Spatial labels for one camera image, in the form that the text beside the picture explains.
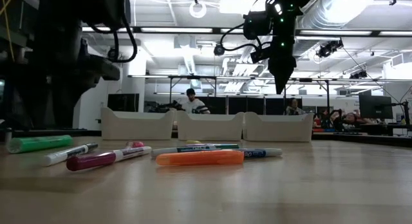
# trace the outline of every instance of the wire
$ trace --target wire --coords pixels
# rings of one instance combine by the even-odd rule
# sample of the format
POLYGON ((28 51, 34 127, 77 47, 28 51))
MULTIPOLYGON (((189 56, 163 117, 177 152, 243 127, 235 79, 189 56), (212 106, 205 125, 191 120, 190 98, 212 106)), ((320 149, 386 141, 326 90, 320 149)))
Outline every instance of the wire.
POLYGON ((92 24, 88 24, 89 26, 90 26, 90 28, 93 30, 93 31, 95 31, 95 32, 97 32, 97 33, 101 33, 101 34, 111 34, 111 33, 114 33, 115 31, 113 31, 113 30, 109 30, 109 31, 103 31, 103 30, 99 30, 96 26, 94 26, 94 25, 92 25, 92 24))
POLYGON ((3 12, 6 10, 8 4, 11 2, 12 0, 7 0, 6 4, 4 4, 3 8, 0 10, 0 15, 3 14, 3 12))
POLYGON ((127 63, 127 62, 131 62, 131 61, 133 61, 133 60, 135 59, 135 57, 136 57, 136 55, 137 55, 137 43, 136 43, 135 37, 133 37, 133 32, 132 32, 131 29, 130 29, 130 25, 129 25, 128 21, 127 21, 127 18, 126 18, 126 15, 125 15, 125 14, 122 15, 122 21, 123 21, 123 25, 126 27, 126 31, 127 31, 127 34, 129 35, 131 44, 133 45, 133 53, 132 53, 132 55, 130 56, 130 58, 128 58, 128 59, 122 59, 122 60, 115 60, 115 61, 113 61, 113 62, 115 62, 115 63, 127 63))
POLYGON ((256 51, 259 51, 259 48, 258 48, 256 45, 251 44, 251 43, 243 44, 243 45, 238 46, 238 47, 233 48, 233 49, 226 49, 225 47, 223 47, 223 39, 225 38, 225 36, 226 36, 227 34, 229 34, 231 31, 235 30, 236 28, 240 28, 240 27, 242 27, 242 26, 243 26, 243 23, 242 23, 242 24, 239 24, 239 25, 237 25, 237 26, 235 26, 235 27, 233 27, 233 28, 231 28, 231 29, 229 29, 227 32, 225 32, 225 34, 223 34, 223 35, 221 36, 220 46, 221 46, 225 51, 236 51, 236 50, 239 50, 239 49, 241 49, 241 48, 243 48, 243 47, 246 47, 246 46, 251 46, 251 47, 255 48, 256 51))
MULTIPOLYGON (((342 47, 342 49, 349 55, 349 57, 354 61, 354 63, 356 63, 356 65, 362 69, 362 66, 360 66, 360 64, 358 64, 358 62, 348 53, 348 51, 346 51, 346 49, 344 47, 342 47)), ((383 89, 390 97, 392 97, 395 101, 397 101, 397 103, 400 103, 394 96, 391 95, 391 93, 389 93, 382 85, 380 85, 378 82, 375 81, 375 79, 373 77, 371 77, 371 75, 369 75, 368 73, 366 73, 367 76, 369 78, 371 78, 378 86, 380 86, 381 89, 383 89)))
POLYGON ((409 87, 409 89, 407 89, 407 91, 405 92, 405 94, 404 94, 404 96, 402 96, 402 98, 400 98, 400 100, 399 101, 402 101, 402 99, 407 95, 407 93, 409 92, 409 90, 412 88, 412 86, 411 87, 409 87))
POLYGON ((256 41, 257 41, 257 44, 259 45, 259 48, 262 48, 262 42, 260 42, 259 37, 256 37, 256 41))
POLYGON ((10 36, 10 27, 8 26, 8 16, 7 16, 7 9, 6 9, 6 0, 3 0, 3 7, 5 8, 6 31, 7 31, 8 43, 9 43, 9 45, 10 45, 10 55, 12 56, 13 62, 15 62, 14 52, 13 52, 12 37, 10 36))
POLYGON ((119 49, 117 32, 113 33, 113 38, 115 40, 115 56, 113 56, 113 58, 117 60, 118 59, 118 49, 119 49))

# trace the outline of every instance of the ceiling light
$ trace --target ceiling light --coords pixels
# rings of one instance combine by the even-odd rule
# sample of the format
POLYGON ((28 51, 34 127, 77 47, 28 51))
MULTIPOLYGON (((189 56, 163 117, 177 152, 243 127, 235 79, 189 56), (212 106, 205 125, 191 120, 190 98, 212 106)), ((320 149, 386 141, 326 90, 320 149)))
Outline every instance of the ceiling light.
POLYGON ((282 11, 282 8, 281 8, 281 5, 280 5, 280 4, 276 4, 276 5, 275 5, 275 9, 276 9, 276 11, 277 11, 278 13, 282 11))
POLYGON ((300 41, 339 41, 339 37, 296 36, 300 41))
MULTIPOLYGON (((96 28, 98 28, 99 30, 101 30, 101 31, 110 31, 110 28, 109 27, 96 27, 96 28)), ((83 27, 82 28, 82 31, 83 32, 95 32, 92 28, 90 28, 90 27, 83 27)))
MULTIPOLYGON (((230 30, 230 28, 221 28, 220 31, 222 33, 227 33, 230 30)), ((243 33, 243 29, 237 28, 235 30, 230 31, 230 33, 243 33)))
POLYGON ((211 28, 142 28, 144 33, 212 33, 211 28))
POLYGON ((239 79, 239 80, 245 80, 245 79, 252 79, 252 77, 216 77, 217 79, 239 79))
POLYGON ((412 36, 412 32, 405 32, 405 31, 383 31, 379 34, 380 36, 388 35, 388 36, 412 36))
POLYGON ((206 15, 207 12, 207 8, 205 3, 203 2, 198 2, 197 0, 195 0, 196 2, 191 3, 190 7, 189 7, 189 13, 194 17, 194 18, 202 18, 206 15), (195 12, 194 11, 194 7, 196 5, 200 5, 201 8, 199 11, 195 12))
POLYGON ((166 75, 128 75, 128 77, 145 78, 145 79, 168 79, 166 75))
POLYGON ((301 30, 301 35, 371 35, 372 31, 351 31, 351 30, 301 30))

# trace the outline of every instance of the marker cap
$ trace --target marker cap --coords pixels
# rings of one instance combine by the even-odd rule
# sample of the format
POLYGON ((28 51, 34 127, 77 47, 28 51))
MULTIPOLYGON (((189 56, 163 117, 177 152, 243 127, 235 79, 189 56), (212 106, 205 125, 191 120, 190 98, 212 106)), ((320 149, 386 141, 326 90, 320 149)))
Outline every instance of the marker cap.
POLYGON ((266 151, 266 156, 281 156, 282 149, 262 149, 266 151))

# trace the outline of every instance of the computer monitor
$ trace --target computer monitor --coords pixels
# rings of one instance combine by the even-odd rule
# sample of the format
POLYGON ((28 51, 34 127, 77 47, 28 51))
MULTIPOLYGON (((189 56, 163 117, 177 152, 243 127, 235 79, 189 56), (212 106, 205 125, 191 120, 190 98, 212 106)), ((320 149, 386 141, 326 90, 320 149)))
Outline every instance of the computer monitor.
POLYGON ((391 97, 359 95, 362 118, 393 118, 391 97))

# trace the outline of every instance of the fluorescent light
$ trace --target fluorescent light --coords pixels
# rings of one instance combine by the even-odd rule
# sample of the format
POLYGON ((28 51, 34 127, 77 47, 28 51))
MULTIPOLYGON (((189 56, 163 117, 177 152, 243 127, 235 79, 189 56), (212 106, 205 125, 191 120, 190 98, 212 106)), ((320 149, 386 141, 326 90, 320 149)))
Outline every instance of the fluorescent light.
POLYGON ((390 36, 412 36, 412 32, 405 31, 383 31, 379 35, 390 35, 390 36))
POLYGON ((321 37, 321 36, 296 36, 297 40, 302 41, 339 41, 341 38, 339 37, 321 37))
POLYGON ((142 28, 142 32, 153 32, 153 33, 212 33, 212 28, 142 28))
POLYGON ((250 77, 216 77, 217 79, 251 79, 250 77))
POLYGON ((302 35, 371 35, 372 31, 351 30, 301 30, 302 35))
MULTIPOLYGON (((110 28, 109 27, 97 27, 99 30, 102 30, 102 31, 110 31, 110 28)), ((82 31, 83 32, 95 32, 92 28, 90 28, 90 27, 83 27, 82 28, 82 31)), ((117 30, 117 32, 121 32, 121 33, 126 33, 127 32, 127 30, 126 30, 126 28, 119 28, 118 30, 117 30)))
MULTIPOLYGON (((110 31, 110 28, 109 27, 96 27, 97 29, 99 29, 99 30, 101 30, 101 31, 110 31)), ((95 31, 93 31, 93 29, 92 28, 90 28, 90 27, 83 27, 82 28, 82 31, 83 32, 95 32, 95 31)))
POLYGON ((185 93, 177 93, 177 92, 172 92, 172 93, 170 93, 170 92, 154 92, 153 94, 155 94, 155 95, 170 95, 170 94, 172 94, 172 95, 184 95, 185 93))
MULTIPOLYGON (((227 31, 229 31, 230 28, 221 28, 220 31, 222 33, 226 33, 227 31)), ((236 28, 235 30, 232 30, 230 33, 243 33, 243 29, 241 28, 236 28)))
POLYGON ((169 76, 166 75, 128 75, 134 78, 145 78, 145 79, 168 79, 169 76))

